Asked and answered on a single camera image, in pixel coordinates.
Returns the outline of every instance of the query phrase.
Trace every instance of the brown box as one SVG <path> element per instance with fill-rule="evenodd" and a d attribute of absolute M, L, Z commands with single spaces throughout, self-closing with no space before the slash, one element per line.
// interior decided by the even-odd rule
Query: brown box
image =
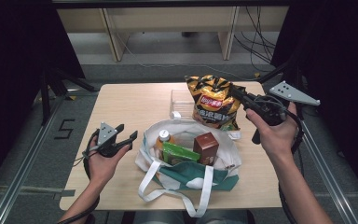
<path fill-rule="evenodd" d="M 194 139 L 193 151 L 200 154 L 199 163 L 213 165 L 219 143 L 212 133 L 205 133 Z"/>

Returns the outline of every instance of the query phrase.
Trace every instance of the lay's logo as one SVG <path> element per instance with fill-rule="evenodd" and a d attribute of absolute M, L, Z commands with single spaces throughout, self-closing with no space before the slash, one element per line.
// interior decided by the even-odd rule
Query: lay's logo
<path fill-rule="evenodd" d="M 202 105 L 207 105 L 207 106 L 214 107 L 214 108 L 220 108 L 223 104 L 222 101 L 218 101 L 218 100 L 215 100 L 211 97 L 204 96 L 204 95 L 201 97 L 200 103 Z"/>

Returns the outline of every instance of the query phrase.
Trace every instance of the chip bag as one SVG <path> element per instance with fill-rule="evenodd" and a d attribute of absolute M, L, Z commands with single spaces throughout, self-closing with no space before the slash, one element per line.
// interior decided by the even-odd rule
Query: chip bag
<path fill-rule="evenodd" d="M 233 97 L 230 88 L 245 91 L 221 77 L 185 77 L 187 87 L 194 99 L 193 119 L 222 131 L 237 131 L 236 117 L 241 102 Z"/>

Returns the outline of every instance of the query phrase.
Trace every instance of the person's left arm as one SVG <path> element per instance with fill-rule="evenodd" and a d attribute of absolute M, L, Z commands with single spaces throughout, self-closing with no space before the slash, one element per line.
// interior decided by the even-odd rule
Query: person's left arm
<path fill-rule="evenodd" d="M 95 141 L 96 137 L 94 137 L 93 141 L 91 142 L 91 147 L 95 146 Z M 60 218 L 59 222 L 86 211 L 95 203 L 98 196 L 103 191 L 103 188 L 115 174 L 118 162 L 127 153 L 129 148 L 130 145 L 124 146 L 112 158 L 106 158 L 95 151 L 91 151 L 89 154 L 89 184 L 75 200 L 75 202 L 69 207 L 65 214 Z M 85 223 L 86 219 L 87 216 L 72 223 Z"/>

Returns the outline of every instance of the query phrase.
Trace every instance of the person's left hand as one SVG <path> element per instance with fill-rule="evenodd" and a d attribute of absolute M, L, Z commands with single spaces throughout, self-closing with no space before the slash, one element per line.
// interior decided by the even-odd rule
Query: person's left hand
<path fill-rule="evenodd" d="M 95 136 L 89 147 L 96 146 L 97 136 Z M 129 151 L 130 145 L 122 147 L 118 153 L 112 158 L 103 157 L 100 153 L 91 151 L 89 153 L 89 176 L 90 181 L 96 181 L 100 184 L 107 184 L 107 182 L 115 174 L 118 162 Z"/>

